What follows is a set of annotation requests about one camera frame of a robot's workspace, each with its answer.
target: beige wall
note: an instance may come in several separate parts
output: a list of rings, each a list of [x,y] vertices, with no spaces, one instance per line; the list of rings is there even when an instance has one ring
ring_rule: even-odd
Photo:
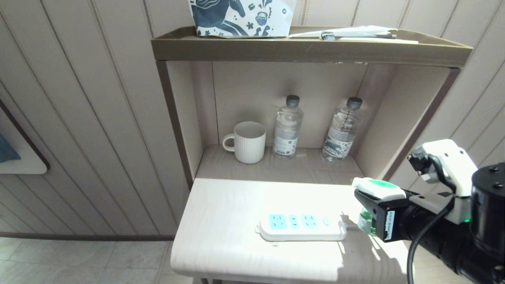
[[[0,16],[0,99],[51,165],[0,175],[0,232],[174,235],[188,189],[148,40],[190,25],[187,2],[1,0]],[[364,24],[475,46],[421,140],[503,159],[502,1],[299,0],[293,20]]]

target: power strip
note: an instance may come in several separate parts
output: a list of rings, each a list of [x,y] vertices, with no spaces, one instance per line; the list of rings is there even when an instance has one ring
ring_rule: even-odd
[[[256,226],[265,240],[341,241],[347,235],[340,216],[314,214],[269,214]]]

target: wall baseboard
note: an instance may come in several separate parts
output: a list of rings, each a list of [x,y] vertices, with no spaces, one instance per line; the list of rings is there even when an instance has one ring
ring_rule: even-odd
[[[57,235],[57,234],[28,234],[0,232],[0,237],[59,240],[59,241],[115,241],[115,242],[145,242],[145,241],[173,241],[174,235]]]

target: power cord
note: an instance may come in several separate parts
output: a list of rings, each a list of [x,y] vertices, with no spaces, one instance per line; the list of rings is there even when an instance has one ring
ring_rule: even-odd
[[[430,154],[427,157],[433,167],[435,168],[435,172],[437,173],[438,180],[446,185],[448,188],[452,190],[452,193],[456,193],[456,186],[454,183],[447,180],[445,174],[443,173],[443,168],[438,157]],[[407,256],[407,283],[414,284],[414,275],[413,275],[413,264],[414,264],[414,254],[416,252],[416,248],[418,244],[421,242],[421,239],[424,237],[427,231],[429,231],[440,219],[444,218],[449,214],[449,212],[454,208],[454,195],[452,196],[449,203],[428,223],[426,224],[421,231],[419,231],[418,235],[412,241],[409,247],[409,254]]]

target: ribbed ceramic mug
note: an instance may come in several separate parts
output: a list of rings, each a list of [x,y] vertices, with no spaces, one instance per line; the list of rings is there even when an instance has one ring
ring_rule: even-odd
[[[261,123],[253,121],[240,122],[233,128],[233,133],[223,138],[223,147],[235,152],[237,160],[244,164],[254,164],[263,158],[265,153],[266,130]],[[234,139],[233,147],[225,145],[226,140]]]

